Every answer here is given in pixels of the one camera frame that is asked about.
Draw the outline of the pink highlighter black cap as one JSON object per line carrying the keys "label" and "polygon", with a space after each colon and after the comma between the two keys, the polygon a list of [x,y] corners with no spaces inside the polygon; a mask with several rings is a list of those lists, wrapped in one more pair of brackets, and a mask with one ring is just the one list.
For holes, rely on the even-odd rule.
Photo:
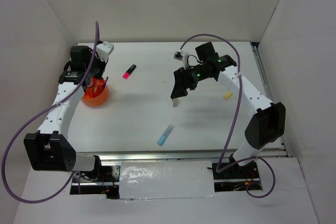
{"label": "pink highlighter black cap", "polygon": [[132,64],[131,66],[130,66],[130,68],[123,74],[123,78],[124,79],[128,79],[129,78],[129,76],[131,75],[131,73],[136,69],[136,65],[134,65],[134,64]]}

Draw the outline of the light blue highlighter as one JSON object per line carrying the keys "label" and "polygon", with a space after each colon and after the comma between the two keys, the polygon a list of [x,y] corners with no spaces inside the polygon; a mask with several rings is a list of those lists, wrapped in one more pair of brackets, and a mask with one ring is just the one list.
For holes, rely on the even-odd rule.
{"label": "light blue highlighter", "polygon": [[175,125],[173,124],[169,124],[168,127],[165,129],[165,131],[163,132],[163,134],[159,137],[157,144],[159,146],[162,146],[165,141],[167,140],[167,138],[169,137],[169,135],[171,134],[171,132],[173,131]]}

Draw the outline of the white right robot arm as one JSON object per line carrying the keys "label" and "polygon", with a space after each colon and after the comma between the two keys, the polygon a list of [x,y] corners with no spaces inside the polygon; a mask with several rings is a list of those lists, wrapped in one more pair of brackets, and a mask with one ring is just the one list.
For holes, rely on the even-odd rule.
{"label": "white right robot arm", "polygon": [[174,87],[171,99],[178,99],[195,90],[203,80],[213,78],[230,91],[238,105],[244,105],[252,113],[245,129],[245,139],[241,146],[230,156],[229,172],[235,178],[247,172],[247,165],[257,157],[269,143],[284,134],[286,108],[264,96],[238,69],[238,64],[229,55],[219,56],[213,44],[207,42],[195,49],[198,64],[190,66],[189,54],[178,50],[174,59],[183,63],[174,71]]}

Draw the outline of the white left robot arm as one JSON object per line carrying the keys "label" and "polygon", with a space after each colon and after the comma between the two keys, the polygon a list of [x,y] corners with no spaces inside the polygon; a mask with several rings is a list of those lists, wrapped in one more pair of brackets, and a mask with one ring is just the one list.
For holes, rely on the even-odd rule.
{"label": "white left robot arm", "polygon": [[58,80],[53,108],[36,133],[24,138],[25,149],[33,170],[84,172],[91,181],[103,177],[98,156],[79,154],[68,142],[68,130],[76,107],[93,79],[102,79],[114,45],[99,42],[96,50],[79,45],[70,49],[70,60]]}

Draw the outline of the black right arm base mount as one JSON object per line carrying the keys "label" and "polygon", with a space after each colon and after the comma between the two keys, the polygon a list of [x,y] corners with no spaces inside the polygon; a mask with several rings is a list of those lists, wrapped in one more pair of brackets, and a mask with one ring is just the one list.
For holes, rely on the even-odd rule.
{"label": "black right arm base mount", "polygon": [[234,166],[217,173],[216,172],[217,163],[213,163],[208,170],[213,172],[213,177],[215,180],[254,180],[259,179],[259,172],[257,168],[257,164],[255,161],[250,161],[245,166],[239,166],[235,164]]}

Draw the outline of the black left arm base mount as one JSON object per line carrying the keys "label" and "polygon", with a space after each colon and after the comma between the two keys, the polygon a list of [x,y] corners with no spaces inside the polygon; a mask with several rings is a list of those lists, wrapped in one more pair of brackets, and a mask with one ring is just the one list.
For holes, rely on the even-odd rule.
{"label": "black left arm base mount", "polygon": [[104,166],[99,156],[94,155],[92,157],[95,158],[93,169],[78,171],[78,182],[83,179],[90,182],[114,183],[119,181],[119,166]]}

